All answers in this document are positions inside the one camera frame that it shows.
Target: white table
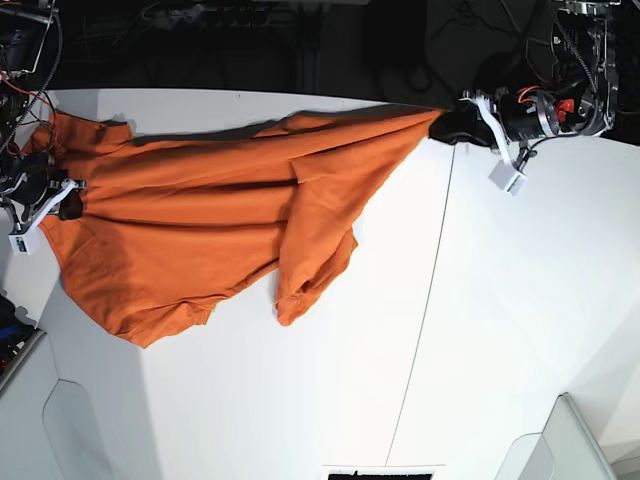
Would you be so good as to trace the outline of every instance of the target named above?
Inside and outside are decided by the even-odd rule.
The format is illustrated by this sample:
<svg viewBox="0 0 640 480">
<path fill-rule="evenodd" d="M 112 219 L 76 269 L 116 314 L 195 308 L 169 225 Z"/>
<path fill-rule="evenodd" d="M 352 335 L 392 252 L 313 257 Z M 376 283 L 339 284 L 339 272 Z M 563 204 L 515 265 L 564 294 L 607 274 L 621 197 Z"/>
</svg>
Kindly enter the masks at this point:
<svg viewBox="0 0 640 480">
<path fill-rule="evenodd" d="M 368 105 L 215 91 L 55 98 L 137 134 Z M 145 351 L 66 297 L 47 247 L 2 251 L 4 288 L 41 318 L 60 377 L 89 391 L 101 460 L 118 478 L 315 480 L 322 465 L 446 464 L 441 478 L 490 480 L 567 388 L 621 458 L 640 447 L 638 154 L 598 139 L 540 150 L 511 198 L 487 179 L 489 152 L 458 147 L 450 178 L 452 148 L 423 142 L 358 220 L 347 272 L 290 328 L 272 312 L 273 275 Z"/>
</svg>

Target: orange shirt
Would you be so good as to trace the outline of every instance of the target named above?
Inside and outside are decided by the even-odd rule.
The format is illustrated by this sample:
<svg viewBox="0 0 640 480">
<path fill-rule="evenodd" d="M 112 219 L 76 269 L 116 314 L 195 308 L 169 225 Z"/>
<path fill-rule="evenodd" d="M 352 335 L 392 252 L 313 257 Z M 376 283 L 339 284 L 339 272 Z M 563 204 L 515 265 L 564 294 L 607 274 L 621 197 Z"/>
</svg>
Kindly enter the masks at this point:
<svg viewBox="0 0 640 480">
<path fill-rule="evenodd" d="M 142 347 L 276 267 L 290 325 L 347 267 L 353 221 L 439 114 L 297 114 L 242 140 L 145 143 L 60 113 L 57 167 L 87 182 L 85 210 L 41 228 L 67 294 Z M 41 128 L 29 148 L 48 142 Z"/>
</svg>

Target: orange cloth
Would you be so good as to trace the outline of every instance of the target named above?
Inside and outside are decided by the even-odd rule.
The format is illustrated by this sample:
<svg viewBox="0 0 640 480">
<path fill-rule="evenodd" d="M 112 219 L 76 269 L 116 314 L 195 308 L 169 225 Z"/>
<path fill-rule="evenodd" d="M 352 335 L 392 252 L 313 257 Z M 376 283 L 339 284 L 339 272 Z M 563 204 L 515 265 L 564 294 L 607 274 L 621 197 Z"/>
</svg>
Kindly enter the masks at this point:
<svg viewBox="0 0 640 480">
<path fill-rule="evenodd" d="M 145 144 L 126 124 L 60 113 L 56 160 L 87 182 L 85 210 L 41 228 L 67 294 L 142 347 L 276 267 L 289 325 L 347 267 L 353 221 L 439 114 L 297 114 L 243 140 Z M 39 129 L 29 147 L 48 142 Z"/>
</svg>

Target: red component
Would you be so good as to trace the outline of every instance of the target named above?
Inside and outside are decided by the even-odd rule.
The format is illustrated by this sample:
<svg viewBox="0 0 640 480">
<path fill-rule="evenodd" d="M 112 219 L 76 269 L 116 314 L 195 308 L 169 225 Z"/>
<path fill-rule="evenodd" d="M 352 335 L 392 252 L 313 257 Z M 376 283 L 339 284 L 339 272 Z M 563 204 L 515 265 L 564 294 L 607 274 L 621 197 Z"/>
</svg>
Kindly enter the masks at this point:
<svg viewBox="0 0 640 480">
<path fill-rule="evenodd" d="M 575 102 L 572 98 L 566 100 L 560 100 L 555 107 L 556 115 L 558 115 L 558 121 L 564 123 L 567 121 L 567 113 L 573 113 L 575 111 Z"/>
</svg>

